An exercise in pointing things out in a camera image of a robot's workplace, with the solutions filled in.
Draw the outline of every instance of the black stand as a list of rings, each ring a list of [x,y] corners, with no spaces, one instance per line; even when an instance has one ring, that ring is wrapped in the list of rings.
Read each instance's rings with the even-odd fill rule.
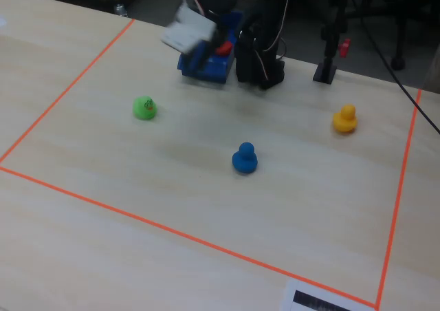
[[[341,0],[338,8],[335,23],[327,29],[327,43],[324,51],[324,61],[318,65],[313,80],[316,82],[331,84],[336,73],[336,66],[333,65],[333,58],[339,49],[340,30],[344,25],[345,10],[349,0]]]

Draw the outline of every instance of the red part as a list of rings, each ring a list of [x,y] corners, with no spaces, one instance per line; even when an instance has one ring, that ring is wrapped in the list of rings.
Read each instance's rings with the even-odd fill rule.
[[[341,58],[346,58],[349,53],[351,39],[346,39],[341,45],[339,45],[339,54]]]
[[[228,56],[231,54],[234,45],[230,41],[225,41],[222,46],[215,50],[215,54],[219,56]]]

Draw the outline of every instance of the wooden table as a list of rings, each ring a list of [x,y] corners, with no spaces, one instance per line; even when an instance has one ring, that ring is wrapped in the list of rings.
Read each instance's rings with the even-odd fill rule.
[[[286,59],[268,92],[217,86],[182,77],[155,25],[49,0],[0,15],[1,307],[278,310],[294,279],[439,309],[440,143],[396,85]],[[440,122],[440,96],[409,91]],[[331,127],[345,103],[350,136]]]

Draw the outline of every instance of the cable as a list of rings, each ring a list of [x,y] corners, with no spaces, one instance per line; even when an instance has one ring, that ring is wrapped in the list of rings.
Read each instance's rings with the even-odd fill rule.
[[[261,68],[263,68],[264,77],[265,77],[266,80],[268,81],[268,80],[269,80],[269,77],[267,76],[267,72],[266,72],[266,68],[265,68],[265,66],[264,66],[263,60],[261,60],[261,56],[260,56],[260,54],[259,54],[256,50],[254,50],[254,51],[255,51],[256,56],[257,56],[258,59],[260,60]]]
[[[274,42],[272,43],[272,45],[270,45],[267,49],[263,50],[263,52],[267,52],[267,51],[271,50],[271,49],[275,46],[277,40],[280,38],[281,32],[283,31],[284,20],[285,20],[285,18],[286,18],[286,12],[287,12],[287,6],[288,6],[288,5],[289,5],[289,0],[286,0],[286,6],[285,6],[285,8],[284,8],[283,20],[281,20],[280,31],[279,31],[278,34],[276,35],[276,38],[275,38]]]
[[[201,7],[200,2],[198,0],[194,0],[195,4],[197,5],[197,8],[199,9],[200,14],[204,17],[205,16],[205,11],[204,9]]]
[[[280,37],[280,41],[281,41],[281,43],[284,44],[284,52],[279,58],[277,58],[278,61],[280,61],[282,58],[284,58],[287,53],[287,44],[286,44],[285,40],[282,37]]]
[[[414,98],[409,94],[409,92],[405,89],[405,87],[402,85],[402,83],[399,81],[399,79],[397,78],[397,76],[395,75],[393,69],[390,67],[390,65],[388,64],[388,62],[386,61],[384,55],[382,54],[381,50],[379,49],[379,46],[377,45],[377,43],[375,42],[374,38],[371,36],[370,30],[367,28],[365,22],[364,22],[364,17],[362,16],[362,12],[360,12],[359,8],[358,8],[358,4],[356,3],[356,0],[352,0],[353,5],[355,6],[355,10],[357,11],[357,13],[359,13],[360,16],[360,24],[362,25],[362,27],[365,30],[365,33],[368,37],[368,39],[370,40],[371,44],[373,44],[373,47],[375,49],[375,51],[379,54],[382,62],[385,65],[385,68],[389,71],[389,73],[391,74],[391,76],[393,77],[394,81],[400,86],[401,90],[405,93],[405,95],[411,100],[411,102],[413,103],[413,105],[417,108],[418,111],[420,111],[421,115],[428,121],[429,124],[431,124],[431,126],[434,128],[435,131],[437,131],[438,134],[440,134],[440,129],[436,126],[436,124],[433,123],[433,121],[431,121],[431,119],[428,117],[428,115],[425,114],[425,112],[420,108],[420,106],[416,103],[416,101],[414,100]]]

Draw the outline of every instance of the yellow rubber duck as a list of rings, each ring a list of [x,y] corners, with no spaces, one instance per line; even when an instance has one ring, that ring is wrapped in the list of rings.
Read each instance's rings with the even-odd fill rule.
[[[338,132],[352,132],[358,125],[357,121],[356,108],[353,105],[345,105],[339,113],[333,115],[333,126]]]

